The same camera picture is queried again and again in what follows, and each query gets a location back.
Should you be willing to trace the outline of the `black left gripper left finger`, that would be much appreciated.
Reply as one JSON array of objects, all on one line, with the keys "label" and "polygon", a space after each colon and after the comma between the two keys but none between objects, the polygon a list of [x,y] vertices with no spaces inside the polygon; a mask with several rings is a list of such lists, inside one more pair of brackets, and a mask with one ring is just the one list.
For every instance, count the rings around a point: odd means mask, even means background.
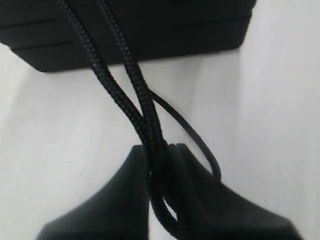
[{"label": "black left gripper left finger", "polygon": [[39,240],[147,240],[149,193],[144,148],[135,145],[95,195],[47,223]]}]

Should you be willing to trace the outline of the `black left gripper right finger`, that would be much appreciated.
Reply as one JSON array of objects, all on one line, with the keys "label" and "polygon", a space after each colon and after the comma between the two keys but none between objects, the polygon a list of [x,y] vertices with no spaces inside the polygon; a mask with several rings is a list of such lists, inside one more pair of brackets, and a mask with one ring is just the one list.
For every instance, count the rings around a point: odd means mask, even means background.
[{"label": "black left gripper right finger", "polygon": [[295,240],[290,220],[241,197],[203,167],[185,144],[168,147],[166,200],[190,215],[197,240]]}]

